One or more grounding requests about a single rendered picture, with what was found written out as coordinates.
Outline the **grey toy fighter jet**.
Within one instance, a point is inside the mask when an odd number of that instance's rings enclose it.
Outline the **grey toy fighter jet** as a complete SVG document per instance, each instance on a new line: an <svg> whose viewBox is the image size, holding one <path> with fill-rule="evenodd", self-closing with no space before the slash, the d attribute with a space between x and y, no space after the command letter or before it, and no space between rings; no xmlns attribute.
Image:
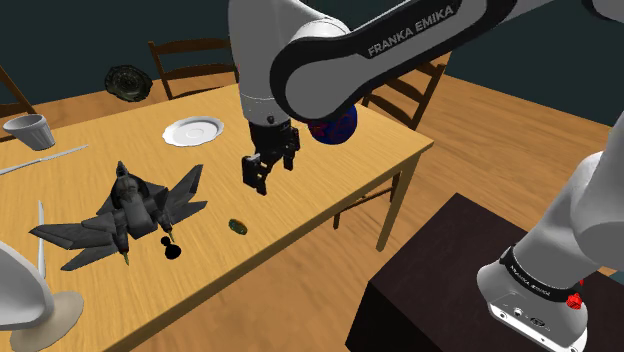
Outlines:
<svg viewBox="0 0 624 352"><path fill-rule="evenodd" d="M194 202L203 166L194 166L172 189L147 182L130 173L122 162L116 167L111 191L92 218L79 223L41 224L30 233L66 250L80 253L61 267L73 271L118 253L128 257L129 240L158 229L171 235L173 226L201 211Z"/></svg>

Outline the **dark round ornate dish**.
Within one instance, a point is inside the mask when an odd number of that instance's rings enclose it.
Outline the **dark round ornate dish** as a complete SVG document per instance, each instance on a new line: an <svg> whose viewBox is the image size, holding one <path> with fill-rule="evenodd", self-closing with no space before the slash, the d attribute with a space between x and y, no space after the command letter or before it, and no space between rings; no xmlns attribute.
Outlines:
<svg viewBox="0 0 624 352"><path fill-rule="evenodd" d="M104 83L108 93L126 102L146 99L153 85L145 72L132 65L111 67Z"/></svg>

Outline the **small black figure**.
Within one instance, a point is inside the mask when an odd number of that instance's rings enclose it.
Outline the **small black figure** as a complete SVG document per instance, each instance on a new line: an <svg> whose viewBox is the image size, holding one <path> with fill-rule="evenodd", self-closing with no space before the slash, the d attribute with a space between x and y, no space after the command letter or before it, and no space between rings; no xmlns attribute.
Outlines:
<svg viewBox="0 0 624 352"><path fill-rule="evenodd" d="M164 255L167 259L174 260L181 255L181 248L174 244L168 236L163 236L160 242L165 247Z"/></svg>

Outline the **dark wooden chair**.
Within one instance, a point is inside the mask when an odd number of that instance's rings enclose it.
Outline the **dark wooden chair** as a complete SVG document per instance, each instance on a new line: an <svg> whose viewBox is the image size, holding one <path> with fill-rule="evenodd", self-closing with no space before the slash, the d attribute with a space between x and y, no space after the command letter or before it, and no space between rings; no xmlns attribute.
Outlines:
<svg viewBox="0 0 624 352"><path fill-rule="evenodd" d="M16 101L12 103L0 103L0 118L4 118L17 113L27 112L36 114L35 109L26 99L17 85L13 82L4 68L0 65L0 83L2 83L8 91L15 97Z"/></svg>
<svg viewBox="0 0 624 352"><path fill-rule="evenodd" d="M176 40L166 42L164 44L156 45L153 41L148 42L148 46L157 67L161 83L165 90L166 96L169 100L194 95L210 90L214 90L214 87L191 90L178 95L173 95L169 82L171 80L187 79L192 77L208 76L214 74L223 74L231 72L234 75L235 82L239 82L239 70L238 67L232 64L225 63L209 63L202 65L194 65L187 67L180 67L170 71L165 71L162 65L160 57L162 55L191 53L198 51L209 50L227 50L229 54L232 54L231 44L228 39L220 38L200 38L200 39L188 39L188 40Z"/></svg>
<svg viewBox="0 0 624 352"><path fill-rule="evenodd" d="M401 122L403 125L411 130L416 130L422 117L428 107L431 98L437 88L440 79L446 69L446 65L439 63L434 64L432 62L425 62L419 65L416 70L429 77L426 87L421 90L412 84L404 81L402 78L395 78L384 84L384 87L391 89L392 91L399 93L400 95L408 98L411 102L414 102L417 107L413 113L408 113L405 109L399 107L394 102L391 102L388 98L381 96L374 91L369 92L361 102L361 105L368 107L370 103L373 103L376 107L388 113L392 118ZM350 210L356 206L359 206L365 202L373 200L384 194L389 194L389 200L392 201L398 186L401 173L397 173L392 177L391 185L383 190L364 194L358 200L354 201L351 205L345 207L339 211L333 217L332 227L338 229L340 225L341 214L347 210Z"/></svg>

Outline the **blue ball with red pattern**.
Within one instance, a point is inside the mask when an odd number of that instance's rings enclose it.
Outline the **blue ball with red pattern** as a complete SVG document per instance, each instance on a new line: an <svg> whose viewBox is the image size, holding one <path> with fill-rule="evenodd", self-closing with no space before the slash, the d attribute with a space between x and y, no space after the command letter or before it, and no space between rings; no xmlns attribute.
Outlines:
<svg viewBox="0 0 624 352"><path fill-rule="evenodd" d="M346 113L337 119L309 123L308 130L318 142L327 145L338 145L352 137L357 124L357 110L352 105Z"/></svg>

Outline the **wooden table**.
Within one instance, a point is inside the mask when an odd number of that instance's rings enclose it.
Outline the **wooden table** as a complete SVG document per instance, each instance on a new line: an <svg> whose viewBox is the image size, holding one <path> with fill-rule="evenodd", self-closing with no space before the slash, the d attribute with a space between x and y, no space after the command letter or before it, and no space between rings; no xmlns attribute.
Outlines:
<svg viewBox="0 0 624 352"><path fill-rule="evenodd" d="M242 181L241 161L253 146L233 85L56 129L55 145L41 152L17 140L0 143L0 170L89 145L0 175L0 241L29 261L38 253L30 230L40 220L92 217L119 162L166 186L203 166L196 196L206 206L174 227L178 259L165 258L159 233L132 242L127 258L116 254L71 272L61 269L71 253L46 247L50 288L77 291L84 300L76 326L49 352L129 350L397 173L404 195L431 140L365 107L357 115L354 135L340 145L302 130L293 170L274 166L265 196ZM163 140L166 127L194 116L218 118L222 134L193 147ZM232 231L230 219L243 222L247 234Z"/></svg>

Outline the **white ribbed cup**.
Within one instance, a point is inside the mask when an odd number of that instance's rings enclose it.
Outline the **white ribbed cup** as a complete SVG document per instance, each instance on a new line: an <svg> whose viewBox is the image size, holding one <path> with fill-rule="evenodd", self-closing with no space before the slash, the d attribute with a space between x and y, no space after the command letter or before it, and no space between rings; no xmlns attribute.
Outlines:
<svg viewBox="0 0 624 352"><path fill-rule="evenodd" d="M55 145L55 139L41 114L28 114L7 121L3 129L34 151L41 151Z"/></svg>

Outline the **white plate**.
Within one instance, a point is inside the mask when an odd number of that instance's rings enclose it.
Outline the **white plate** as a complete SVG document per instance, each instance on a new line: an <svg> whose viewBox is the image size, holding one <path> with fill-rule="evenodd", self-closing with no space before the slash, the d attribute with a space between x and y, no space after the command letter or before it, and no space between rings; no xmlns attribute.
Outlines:
<svg viewBox="0 0 624 352"><path fill-rule="evenodd" d="M222 134L224 124L218 118L194 116L178 120L165 128L162 138L176 147L193 147L211 142Z"/></svg>

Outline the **dark robot stand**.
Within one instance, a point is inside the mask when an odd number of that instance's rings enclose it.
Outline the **dark robot stand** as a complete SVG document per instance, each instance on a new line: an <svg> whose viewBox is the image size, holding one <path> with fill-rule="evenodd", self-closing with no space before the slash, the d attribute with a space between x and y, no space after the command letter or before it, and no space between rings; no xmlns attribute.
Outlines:
<svg viewBox="0 0 624 352"><path fill-rule="evenodd" d="M454 194L369 280L350 352L546 352L496 321L476 276L525 232Z"/></svg>

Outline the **silver knife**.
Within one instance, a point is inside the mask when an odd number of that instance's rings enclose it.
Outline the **silver knife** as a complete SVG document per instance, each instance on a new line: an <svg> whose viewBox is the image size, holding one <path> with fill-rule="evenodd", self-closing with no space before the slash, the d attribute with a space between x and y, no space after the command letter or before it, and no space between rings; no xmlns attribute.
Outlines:
<svg viewBox="0 0 624 352"><path fill-rule="evenodd" d="M88 146L89 146L88 144L85 144L85 145L82 145L82 146L79 146L79 147L75 147L75 148L63 151L63 152L59 152L59 153L56 153L56 154L53 154L53 155L49 155L49 156L46 156L46 157L43 157L43 158L34 159L34 160L28 161L26 163L22 163L22 164L19 164L19 165L15 165L15 166L11 166L11 167L8 167L8 168L4 168L4 169L0 170L0 175L4 175L4 174L7 174L7 173L10 173L10 172L16 171L18 169L21 169L21 168L24 168L24 167L27 167L27 166L30 166L30 165L34 165L34 164L37 164L37 163L40 163L40 162L45 162L45 161L49 161L49 160L52 160L52 159L55 159L55 158L59 158L61 156L65 156L65 155L74 153L76 151L80 151L82 149L85 149Z"/></svg>

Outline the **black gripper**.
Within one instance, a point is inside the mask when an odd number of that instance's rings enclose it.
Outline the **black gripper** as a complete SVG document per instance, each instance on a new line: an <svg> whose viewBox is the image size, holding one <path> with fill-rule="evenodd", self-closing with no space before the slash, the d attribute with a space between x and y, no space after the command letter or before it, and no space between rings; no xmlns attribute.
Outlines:
<svg viewBox="0 0 624 352"><path fill-rule="evenodd" d="M274 126L249 123L249 127L256 154L242 158L243 182L265 196L266 178L275 163L283 159L284 168L293 170L296 152L300 150L299 131L290 121Z"/></svg>

